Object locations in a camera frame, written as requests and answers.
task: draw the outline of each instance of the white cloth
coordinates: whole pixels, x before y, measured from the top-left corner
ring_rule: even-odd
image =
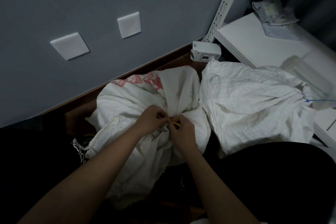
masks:
[[[181,113],[195,125],[198,149],[204,152],[211,129],[199,102],[199,77],[188,66],[133,75],[109,83],[97,97],[97,109],[87,120],[98,133],[88,146],[92,158],[104,146],[130,128],[150,105],[163,108],[169,116]],[[149,194],[168,165],[185,162],[172,146],[163,126],[142,138],[112,184],[107,197],[122,209]]]
[[[224,153],[270,141],[308,143],[315,111],[305,102],[310,88],[277,67],[250,68],[210,61],[199,90]]]

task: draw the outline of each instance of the person's right hand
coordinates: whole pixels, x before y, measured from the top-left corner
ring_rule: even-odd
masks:
[[[181,127],[177,129],[173,124],[173,121],[181,124]],[[168,121],[168,128],[170,130],[171,139],[183,156],[190,150],[197,149],[195,126],[185,116],[180,114],[171,118]]]

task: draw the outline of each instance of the hand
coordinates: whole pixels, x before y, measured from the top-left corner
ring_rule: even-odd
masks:
[[[178,129],[173,124],[177,122],[181,124]],[[175,143],[176,148],[185,157],[189,151],[196,149],[195,126],[185,116],[179,115],[168,121],[171,139]]]
[[[147,136],[166,124],[169,120],[168,114],[156,105],[149,106],[133,125],[136,133],[142,137]]]

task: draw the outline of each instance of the blank outlet cover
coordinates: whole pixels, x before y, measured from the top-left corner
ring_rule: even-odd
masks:
[[[129,14],[117,19],[122,38],[141,32],[140,13]]]
[[[57,38],[50,43],[66,60],[90,52],[79,33]]]

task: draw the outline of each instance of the person's left hand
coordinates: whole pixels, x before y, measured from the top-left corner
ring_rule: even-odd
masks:
[[[138,118],[133,128],[141,137],[147,136],[166,124],[169,120],[168,114],[162,108],[151,105]]]

